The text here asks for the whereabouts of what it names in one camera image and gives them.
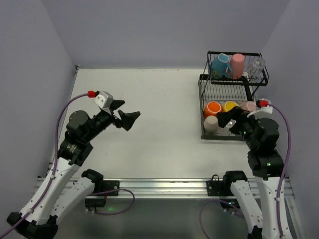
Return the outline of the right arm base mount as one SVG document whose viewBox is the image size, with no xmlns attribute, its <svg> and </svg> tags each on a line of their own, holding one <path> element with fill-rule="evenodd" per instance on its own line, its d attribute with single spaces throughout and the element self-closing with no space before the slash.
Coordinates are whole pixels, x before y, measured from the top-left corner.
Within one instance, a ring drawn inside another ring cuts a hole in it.
<svg viewBox="0 0 319 239">
<path fill-rule="evenodd" d="M 221 180 L 217 174 L 214 174 L 210 180 L 206 181 L 206 190 L 210 197 L 227 196 L 223 180 Z"/>
</svg>

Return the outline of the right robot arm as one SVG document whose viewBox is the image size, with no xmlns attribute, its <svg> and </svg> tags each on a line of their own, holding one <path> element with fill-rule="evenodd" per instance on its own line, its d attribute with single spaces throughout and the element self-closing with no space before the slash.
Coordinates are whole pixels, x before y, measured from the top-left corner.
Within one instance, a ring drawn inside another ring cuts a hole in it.
<svg viewBox="0 0 319 239">
<path fill-rule="evenodd" d="M 284 161 L 276 151 L 278 124 L 270 118 L 233 107 L 217 113 L 218 126 L 235 121 L 230 132 L 240 136 L 249 148 L 248 164 L 255 177 L 261 203 L 257 203 L 242 171 L 227 171 L 223 183 L 236 197 L 248 226 L 249 239 L 291 239 L 284 201 Z"/>
</svg>

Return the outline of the clear glass cup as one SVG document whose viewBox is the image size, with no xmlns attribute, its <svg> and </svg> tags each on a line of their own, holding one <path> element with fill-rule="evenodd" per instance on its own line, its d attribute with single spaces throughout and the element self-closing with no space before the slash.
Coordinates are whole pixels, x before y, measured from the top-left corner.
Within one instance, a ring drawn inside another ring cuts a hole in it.
<svg viewBox="0 0 319 239">
<path fill-rule="evenodd" d="M 226 136 L 231 135 L 232 133 L 230 132 L 230 129 L 235 125 L 236 121 L 231 120 L 223 129 L 222 133 Z"/>
</svg>

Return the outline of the beige cup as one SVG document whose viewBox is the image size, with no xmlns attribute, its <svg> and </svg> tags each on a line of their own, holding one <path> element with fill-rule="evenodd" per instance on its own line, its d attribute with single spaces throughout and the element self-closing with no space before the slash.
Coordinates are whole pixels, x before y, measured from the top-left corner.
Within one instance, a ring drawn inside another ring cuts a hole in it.
<svg viewBox="0 0 319 239">
<path fill-rule="evenodd" d="M 203 124 L 204 131 L 208 134 L 216 134 L 218 132 L 218 119 L 214 115 L 208 116 Z"/>
</svg>

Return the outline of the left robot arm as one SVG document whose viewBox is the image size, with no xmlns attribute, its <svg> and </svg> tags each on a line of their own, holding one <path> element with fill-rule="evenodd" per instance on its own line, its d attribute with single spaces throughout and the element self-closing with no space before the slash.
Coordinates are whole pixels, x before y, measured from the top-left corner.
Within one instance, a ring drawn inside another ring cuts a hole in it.
<svg viewBox="0 0 319 239">
<path fill-rule="evenodd" d="M 139 111 L 125 113 L 118 111 L 116 117 L 112 110 L 124 104 L 117 100 L 110 110 L 100 110 L 93 117 L 86 111 L 74 111 L 66 126 L 65 139 L 56 150 L 56 158 L 46 178 L 31 200 L 18 212 L 12 212 L 7 222 L 27 239 L 52 239 L 64 217 L 91 193 L 103 189 L 103 175 L 88 169 L 66 192 L 63 190 L 69 180 L 83 165 L 93 146 L 91 141 L 110 125 L 129 131 Z"/>
</svg>

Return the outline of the pink ceramic mug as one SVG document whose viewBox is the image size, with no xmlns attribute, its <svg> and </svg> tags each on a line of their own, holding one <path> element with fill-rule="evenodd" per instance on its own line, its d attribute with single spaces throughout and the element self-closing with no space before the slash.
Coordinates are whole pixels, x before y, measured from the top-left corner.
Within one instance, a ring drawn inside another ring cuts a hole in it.
<svg viewBox="0 0 319 239">
<path fill-rule="evenodd" d="M 256 110 L 256 103 L 254 101 L 245 101 L 241 104 L 243 110 L 252 112 Z"/>
</svg>

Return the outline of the orange mug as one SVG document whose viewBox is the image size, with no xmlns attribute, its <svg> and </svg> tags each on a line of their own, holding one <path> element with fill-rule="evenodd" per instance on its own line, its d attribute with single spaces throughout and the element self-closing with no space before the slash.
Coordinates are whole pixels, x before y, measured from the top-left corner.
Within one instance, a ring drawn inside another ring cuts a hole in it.
<svg viewBox="0 0 319 239">
<path fill-rule="evenodd" d="M 217 113 L 222 111 L 222 105 L 217 101 L 209 101 L 204 107 L 204 119 L 208 116 L 217 116 Z"/>
</svg>

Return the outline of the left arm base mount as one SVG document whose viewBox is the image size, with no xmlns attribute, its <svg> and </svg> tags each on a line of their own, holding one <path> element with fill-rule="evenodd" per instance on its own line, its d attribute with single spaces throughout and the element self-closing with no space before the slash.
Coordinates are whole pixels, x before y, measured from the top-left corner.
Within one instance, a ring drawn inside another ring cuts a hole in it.
<svg viewBox="0 0 319 239">
<path fill-rule="evenodd" d="M 103 191 L 111 191 L 118 189 L 120 186 L 120 181 L 118 180 L 106 180 L 103 182 Z M 118 196 L 118 191 L 116 192 L 111 192 L 111 193 L 106 193 L 104 194 L 104 197 L 107 198 L 108 196 Z"/>
</svg>

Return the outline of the yellow mug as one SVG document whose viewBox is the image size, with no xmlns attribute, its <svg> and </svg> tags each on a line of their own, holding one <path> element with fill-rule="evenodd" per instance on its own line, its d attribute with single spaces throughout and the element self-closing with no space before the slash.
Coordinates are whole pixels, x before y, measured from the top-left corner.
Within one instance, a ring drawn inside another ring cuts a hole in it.
<svg viewBox="0 0 319 239">
<path fill-rule="evenodd" d="M 239 107 L 240 105 L 235 101 L 226 101 L 222 106 L 222 112 L 228 112 L 234 107 Z"/>
</svg>

